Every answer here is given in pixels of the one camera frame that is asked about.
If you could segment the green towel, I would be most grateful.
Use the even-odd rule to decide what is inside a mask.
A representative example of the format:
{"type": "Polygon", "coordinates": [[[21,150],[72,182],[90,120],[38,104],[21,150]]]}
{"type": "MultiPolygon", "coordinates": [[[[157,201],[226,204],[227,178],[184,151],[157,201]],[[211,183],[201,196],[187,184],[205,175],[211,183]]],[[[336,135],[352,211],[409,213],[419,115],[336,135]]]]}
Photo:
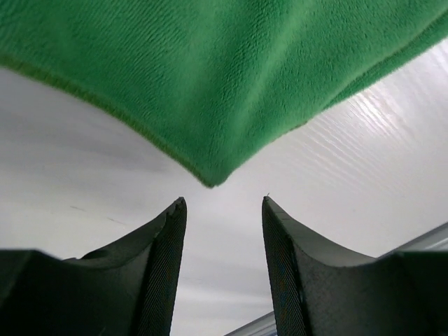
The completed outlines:
{"type": "Polygon", "coordinates": [[[2,1],[1,65],[208,187],[447,36],[446,1],[2,1]]]}

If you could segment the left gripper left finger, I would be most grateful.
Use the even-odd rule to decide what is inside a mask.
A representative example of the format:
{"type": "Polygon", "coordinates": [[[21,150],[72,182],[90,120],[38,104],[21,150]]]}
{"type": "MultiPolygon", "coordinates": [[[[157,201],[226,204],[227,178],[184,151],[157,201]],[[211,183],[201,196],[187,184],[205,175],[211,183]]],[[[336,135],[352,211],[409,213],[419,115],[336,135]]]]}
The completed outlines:
{"type": "Polygon", "coordinates": [[[82,258],[1,252],[2,335],[168,335],[187,205],[82,258]]]}

